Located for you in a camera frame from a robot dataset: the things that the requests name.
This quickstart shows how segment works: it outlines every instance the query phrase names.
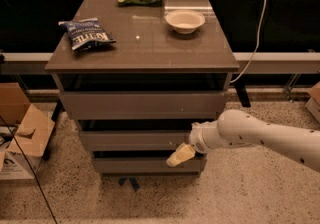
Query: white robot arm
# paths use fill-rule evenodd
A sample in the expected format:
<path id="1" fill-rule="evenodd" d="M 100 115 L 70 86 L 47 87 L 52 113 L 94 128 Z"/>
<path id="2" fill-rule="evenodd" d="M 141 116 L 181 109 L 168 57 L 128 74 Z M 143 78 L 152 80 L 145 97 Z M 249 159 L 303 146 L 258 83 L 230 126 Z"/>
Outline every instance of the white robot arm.
<path id="1" fill-rule="evenodd" d="M 194 123 L 187 144 L 168 158 L 176 166 L 216 148 L 237 148 L 249 144 L 265 146 L 320 172 L 320 131 L 263 122 L 240 110 L 227 110 L 217 121 Z"/>

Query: ceramic bowl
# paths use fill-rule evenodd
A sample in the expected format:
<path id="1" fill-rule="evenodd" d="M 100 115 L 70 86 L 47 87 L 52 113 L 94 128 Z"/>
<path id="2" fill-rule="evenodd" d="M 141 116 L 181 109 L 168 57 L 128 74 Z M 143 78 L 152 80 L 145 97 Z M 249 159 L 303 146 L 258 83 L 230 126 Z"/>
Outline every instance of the ceramic bowl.
<path id="1" fill-rule="evenodd" d="M 180 34 L 191 34 L 201 27 L 206 19 L 202 13 L 192 10 L 175 10 L 166 15 L 166 21 Z"/>

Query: white cable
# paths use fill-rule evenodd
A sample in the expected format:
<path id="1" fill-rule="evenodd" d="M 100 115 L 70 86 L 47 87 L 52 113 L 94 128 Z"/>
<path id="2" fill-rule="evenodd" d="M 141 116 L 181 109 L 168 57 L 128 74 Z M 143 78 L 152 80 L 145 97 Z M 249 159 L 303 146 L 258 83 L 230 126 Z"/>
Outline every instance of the white cable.
<path id="1" fill-rule="evenodd" d="M 264 0 L 263 1 L 263 8 L 262 8 L 261 16 L 260 16 L 260 21 L 259 21 L 259 26 L 258 26 L 258 30 L 257 30 L 256 48 L 254 49 L 253 53 L 251 54 L 251 57 L 250 57 L 247 65 L 244 67 L 244 69 L 241 71 L 241 73 L 235 79 L 230 81 L 230 84 L 238 81 L 238 79 L 246 72 L 246 70 L 248 69 L 249 65 L 251 64 L 251 61 L 252 61 L 254 55 L 256 54 L 256 52 L 257 52 L 257 50 L 259 48 L 259 45 L 260 45 L 260 30 L 261 30 L 261 24 L 262 24 L 262 20 L 263 20 L 263 17 L 264 17 L 264 12 L 266 10 L 266 6 L 267 6 L 267 0 Z"/>

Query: speckled floor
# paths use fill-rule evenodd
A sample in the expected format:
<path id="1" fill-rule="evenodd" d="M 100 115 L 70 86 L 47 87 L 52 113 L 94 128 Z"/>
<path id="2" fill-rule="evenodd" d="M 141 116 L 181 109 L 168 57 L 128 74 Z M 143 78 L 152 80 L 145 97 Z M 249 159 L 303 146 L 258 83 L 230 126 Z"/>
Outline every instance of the speckled floor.
<path id="1" fill-rule="evenodd" d="M 227 108 L 320 129 L 305 97 L 249 96 L 251 108 L 232 95 Z M 320 173 L 261 146 L 212 152 L 199 178 L 138 177 L 137 192 L 129 182 L 120 187 L 118 178 L 101 180 L 64 112 L 49 147 L 38 176 L 59 223 L 320 223 Z M 35 181 L 0 181 L 0 223 L 54 223 Z"/>

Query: dresser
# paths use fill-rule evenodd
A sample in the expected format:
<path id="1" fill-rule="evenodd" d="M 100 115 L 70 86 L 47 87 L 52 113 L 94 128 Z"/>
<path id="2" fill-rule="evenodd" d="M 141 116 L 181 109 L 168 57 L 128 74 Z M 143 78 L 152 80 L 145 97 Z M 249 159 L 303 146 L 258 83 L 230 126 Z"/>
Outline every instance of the dresser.
<path id="1" fill-rule="evenodd" d="M 164 18 L 177 9 L 201 12 L 206 22 L 192 34 L 178 34 Z M 92 17 L 117 42 L 74 52 L 65 34 L 46 71 L 93 168 L 109 176 L 199 176 L 206 155 L 177 167 L 166 159 L 188 139 L 193 122 L 223 112 L 238 70 L 209 1 L 119 7 L 117 0 L 84 0 L 74 20 Z"/>

